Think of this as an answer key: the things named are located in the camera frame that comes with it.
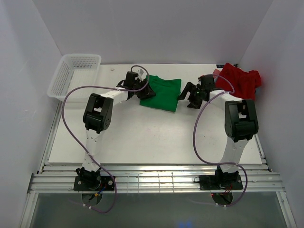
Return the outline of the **green t shirt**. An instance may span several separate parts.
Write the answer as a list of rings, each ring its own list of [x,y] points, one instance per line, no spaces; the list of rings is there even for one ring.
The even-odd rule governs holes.
[[[140,105],[173,113],[176,112],[177,98],[181,93],[181,79],[165,80],[151,75],[149,85],[155,92],[155,96],[141,100]]]

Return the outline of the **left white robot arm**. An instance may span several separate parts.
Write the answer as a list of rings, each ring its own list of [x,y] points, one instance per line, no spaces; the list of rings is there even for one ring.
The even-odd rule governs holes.
[[[140,100],[156,96],[148,83],[149,75],[142,79],[138,72],[128,71],[126,78],[118,83],[115,90],[107,93],[92,93],[88,99],[83,122],[86,130],[87,152],[81,168],[76,169],[79,181],[90,190],[101,187],[100,163],[94,156],[101,151],[101,141],[109,128],[113,107],[136,95]]]

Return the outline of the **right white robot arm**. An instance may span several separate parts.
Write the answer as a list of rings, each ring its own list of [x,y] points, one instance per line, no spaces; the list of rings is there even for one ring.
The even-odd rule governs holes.
[[[221,108],[224,112],[224,130],[227,136],[222,159],[216,166],[213,175],[200,175],[198,183],[201,190],[233,190],[243,189],[239,175],[240,158],[245,146],[257,134],[259,126],[254,100],[241,99],[234,96],[235,89],[225,91],[216,87],[216,74],[208,74],[198,78],[197,85],[188,82],[177,100],[188,99],[189,108],[201,112],[209,104]]]

